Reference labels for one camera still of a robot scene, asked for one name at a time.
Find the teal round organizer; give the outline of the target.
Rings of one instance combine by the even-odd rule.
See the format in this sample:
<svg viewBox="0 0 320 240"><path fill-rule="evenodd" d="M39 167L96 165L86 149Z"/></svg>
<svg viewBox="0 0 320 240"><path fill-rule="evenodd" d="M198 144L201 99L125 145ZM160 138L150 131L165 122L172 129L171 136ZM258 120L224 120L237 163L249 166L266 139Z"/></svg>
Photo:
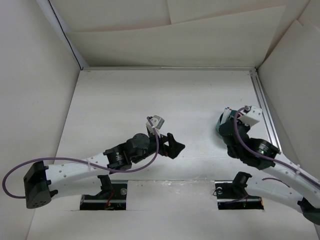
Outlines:
<svg viewBox="0 0 320 240"><path fill-rule="evenodd" d="M233 119L233 118L234 118L234 115L235 115L236 112L237 112L236 110L232 110L232 113L231 113L231 115L230 115L230 118L229 118L228 120L224 121L224 120L223 120L224 111L223 111L223 113L220 115L220 117L219 117L219 119L217 120L217 123L216 123L216 125L215 125L216 134L217 134L217 136L218 136L220 139L223 139L223 137L222 137L221 134L220 134L220 126L223 125L223 124L225 124L229 119Z"/></svg>

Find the red cap pen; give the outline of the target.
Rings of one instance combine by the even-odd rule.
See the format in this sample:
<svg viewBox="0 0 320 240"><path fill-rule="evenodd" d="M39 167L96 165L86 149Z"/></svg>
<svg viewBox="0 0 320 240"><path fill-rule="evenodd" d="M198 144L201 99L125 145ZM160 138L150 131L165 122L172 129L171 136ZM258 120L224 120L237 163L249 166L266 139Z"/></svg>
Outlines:
<svg viewBox="0 0 320 240"><path fill-rule="evenodd" d="M232 113L232 109L228 108L227 112L226 112L226 120L228 120L230 118L231 113Z"/></svg>

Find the blue cap pen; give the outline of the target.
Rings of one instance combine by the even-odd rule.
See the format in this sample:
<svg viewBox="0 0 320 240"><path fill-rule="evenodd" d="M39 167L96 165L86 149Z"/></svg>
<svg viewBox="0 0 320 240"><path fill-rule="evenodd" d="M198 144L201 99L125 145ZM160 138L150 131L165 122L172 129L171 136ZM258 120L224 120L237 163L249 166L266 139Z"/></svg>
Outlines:
<svg viewBox="0 0 320 240"><path fill-rule="evenodd" d="M224 110L224 112L223 112L223 121L224 121L224 122L225 122L225 121L228 119L228 117L229 117L229 110L230 110L230 108L227 107L227 108L225 108L225 110Z"/></svg>

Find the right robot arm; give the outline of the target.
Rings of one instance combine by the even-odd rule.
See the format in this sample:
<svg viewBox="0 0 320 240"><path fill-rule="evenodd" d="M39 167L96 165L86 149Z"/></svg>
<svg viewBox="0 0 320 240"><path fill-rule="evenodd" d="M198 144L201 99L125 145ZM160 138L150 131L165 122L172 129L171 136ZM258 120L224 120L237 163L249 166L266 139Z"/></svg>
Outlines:
<svg viewBox="0 0 320 240"><path fill-rule="evenodd" d="M227 148L227 154L243 164L265 172L282 185L272 185L250 173L238 172L230 185L239 197L261 196L286 205L301 213L315 225L320 223L320 181L286 156L276 159L280 150L270 142L251 138L250 125L232 117L217 125L217 133Z"/></svg>

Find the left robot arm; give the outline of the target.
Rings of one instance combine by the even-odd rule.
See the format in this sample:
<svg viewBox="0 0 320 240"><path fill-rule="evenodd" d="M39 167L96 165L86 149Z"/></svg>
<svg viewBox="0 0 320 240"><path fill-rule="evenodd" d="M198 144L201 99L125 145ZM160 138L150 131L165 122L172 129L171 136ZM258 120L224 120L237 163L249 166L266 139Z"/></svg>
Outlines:
<svg viewBox="0 0 320 240"><path fill-rule="evenodd" d="M171 133L158 137L137 133L81 162L45 165L42 160L37 161L23 178L26 207L36 209L52 200L75 195L108 199L114 192L110 174L127 172L133 164L155 154L175 159L185 147Z"/></svg>

